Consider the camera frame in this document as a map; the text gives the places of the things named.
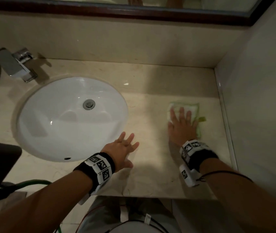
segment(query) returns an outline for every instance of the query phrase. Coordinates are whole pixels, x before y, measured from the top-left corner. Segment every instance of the forearm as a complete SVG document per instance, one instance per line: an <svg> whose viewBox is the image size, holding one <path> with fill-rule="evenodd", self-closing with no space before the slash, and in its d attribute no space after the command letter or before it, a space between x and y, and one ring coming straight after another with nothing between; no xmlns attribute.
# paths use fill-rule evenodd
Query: forearm
<svg viewBox="0 0 276 233"><path fill-rule="evenodd" d="M202 175L218 170L236 172L216 158L204 160L199 168ZM276 232L276 198L255 183L234 174L217 173L205 179L218 200L240 223Z"/></svg>
<svg viewBox="0 0 276 233"><path fill-rule="evenodd" d="M92 185L81 171L64 176L0 213L0 232L53 232Z"/></svg>

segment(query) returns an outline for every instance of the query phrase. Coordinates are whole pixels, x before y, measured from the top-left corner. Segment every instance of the person's right arm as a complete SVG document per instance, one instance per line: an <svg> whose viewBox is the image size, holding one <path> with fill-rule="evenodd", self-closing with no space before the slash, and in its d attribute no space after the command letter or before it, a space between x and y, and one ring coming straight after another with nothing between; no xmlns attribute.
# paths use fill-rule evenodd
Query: person's right arm
<svg viewBox="0 0 276 233"><path fill-rule="evenodd" d="M178 121L171 110L171 119L173 123L168 124L168 133L173 143L181 147L186 141L196 139L197 122L191 124L190 113L185 117L181 108ZM208 158L199 166L202 175L219 170L238 173L217 158ZM268 192L248 179L230 173L211 174L205 180L243 229L255 227L256 232L276 232L276 198Z"/></svg>

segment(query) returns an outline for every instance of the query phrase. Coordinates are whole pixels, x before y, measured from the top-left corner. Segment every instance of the dark wooden mirror frame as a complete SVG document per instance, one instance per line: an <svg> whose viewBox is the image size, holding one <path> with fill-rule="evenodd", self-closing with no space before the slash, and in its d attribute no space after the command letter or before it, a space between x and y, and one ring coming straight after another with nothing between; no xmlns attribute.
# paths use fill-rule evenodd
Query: dark wooden mirror frame
<svg viewBox="0 0 276 233"><path fill-rule="evenodd" d="M252 26L273 2L258 0L249 12L234 12L58 0L0 0L0 11Z"/></svg>

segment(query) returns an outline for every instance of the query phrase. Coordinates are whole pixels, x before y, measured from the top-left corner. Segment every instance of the sink drain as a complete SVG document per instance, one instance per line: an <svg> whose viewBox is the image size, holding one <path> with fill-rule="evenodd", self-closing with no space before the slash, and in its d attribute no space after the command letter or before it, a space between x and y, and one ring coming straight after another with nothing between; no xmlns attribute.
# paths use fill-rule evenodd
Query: sink drain
<svg viewBox="0 0 276 233"><path fill-rule="evenodd" d="M93 101L92 99L88 99L83 103L83 108L86 110L91 110L94 107L95 107L95 101Z"/></svg>

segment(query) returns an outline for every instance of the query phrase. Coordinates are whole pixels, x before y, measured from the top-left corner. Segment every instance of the backsplash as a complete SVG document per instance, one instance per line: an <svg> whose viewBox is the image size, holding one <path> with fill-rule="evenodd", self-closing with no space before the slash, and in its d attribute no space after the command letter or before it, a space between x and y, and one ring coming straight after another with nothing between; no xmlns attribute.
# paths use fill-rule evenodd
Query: backsplash
<svg viewBox="0 0 276 233"><path fill-rule="evenodd" d="M213 68L245 28L0 13L0 48L39 57Z"/></svg>

